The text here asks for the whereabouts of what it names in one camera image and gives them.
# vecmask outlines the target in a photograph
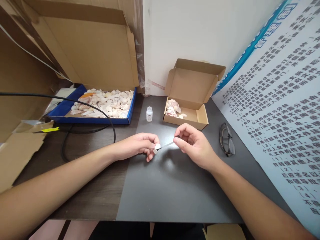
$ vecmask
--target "desk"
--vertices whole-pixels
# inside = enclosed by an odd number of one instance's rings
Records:
[[[166,97],[137,97],[132,123],[116,126],[117,141],[136,132],[158,134],[161,144],[172,142],[177,125],[164,123]],[[146,121],[146,109],[153,108],[153,120]],[[210,99],[206,103],[209,125],[203,130],[214,151],[251,184],[293,216],[293,212],[254,160],[239,136],[233,134],[236,155],[228,158],[219,145],[219,127],[225,118]],[[63,164],[60,145],[64,133],[48,135],[15,184]],[[67,156],[77,158],[112,143],[112,130],[70,136]],[[172,144],[146,163],[144,155],[112,164],[63,204],[51,218],[151,222],[242,223],[215,179],[196,166]]]

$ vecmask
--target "small bottle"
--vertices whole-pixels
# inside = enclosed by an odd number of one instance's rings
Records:
[[[152,107],[147,107],[147,122],[151,122],[152,121]]]

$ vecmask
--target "hand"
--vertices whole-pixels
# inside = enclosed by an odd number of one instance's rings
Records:
[[[187,123],[179,126],[174,134],[173,142],[183,153],[194,161],[199,167],[208,171],[213,170],[219,157],[213,151],[204,134]]]
[[[160,143],[157,135],[152,133],[138,133],[120,142],[107,146],[112,152],[114,161],[124,160],[140,153],[147,155],[147,162],[153,158],[153,149]]]

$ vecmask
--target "left hand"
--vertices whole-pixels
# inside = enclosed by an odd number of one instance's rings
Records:
[[[147,155],[147,162],[150,162],[154,156],[153,149],[157,143],[160,144],[157,135],[152,133],[138,133],[107,147],[112,152],[115,161],[145,153]]]

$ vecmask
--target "eyeglasses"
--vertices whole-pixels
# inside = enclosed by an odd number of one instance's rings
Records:
[[[236,154],[232,134],[226,123],[223,123],[220,127],[219,140],[221,148],[228,157]]]

